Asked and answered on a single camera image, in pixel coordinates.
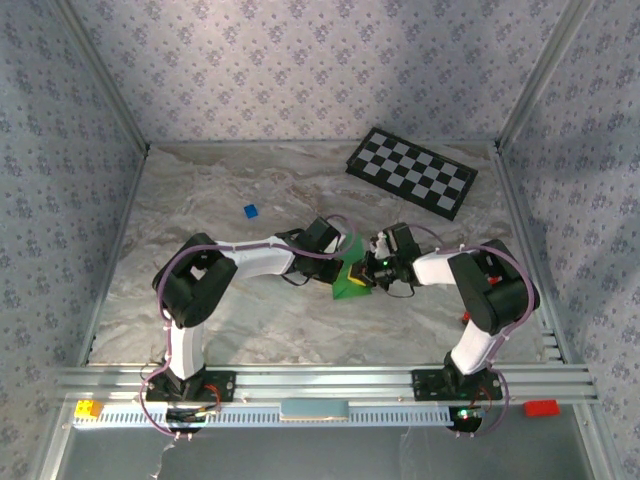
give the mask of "wall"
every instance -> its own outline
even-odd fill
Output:
[[[145,139],[495,138],[566,0],[73,0]]]
[[[597,1],[506,157],[567,336],[640,478],[640,6]]]
[[[25,478],[140,155],[44,1],[0,6],[0,477]]]

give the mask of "red block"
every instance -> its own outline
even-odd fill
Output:
[[[527,417],[552,417],[560,415],[560,407],[555,400],[532,400],[524,403]]]

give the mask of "checkerboard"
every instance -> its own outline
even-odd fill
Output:
[[[453,220],[478,171],[374,128],[347,173]]]

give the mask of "blue block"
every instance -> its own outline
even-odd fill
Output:
[[[258,209],[256,206],[251,203],[244,207],[244,213],[247,215],[247,218],[253,218],[258,216]]]

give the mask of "black mounting plate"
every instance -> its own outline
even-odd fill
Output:
[[[214,385],[220,393],[220,403],[232,402],[236,388],[236,372],[202,369],[186,382],[182,382],[182,392],[178,391],[175,381],[175,378],[172,379],[164,373],[152,378],[147,388],[146,401],[215,403],[215,393],[204,388],[204,385]]]
[[[416,402],[489,400],[484,389],[489,392],[491,400],[502,399],[500,380],[495,373],[481,370],[464,378],[464,384],[457,386],[454,390],[445,381],[442,370],[413,370],[411,372],[413,398]]]

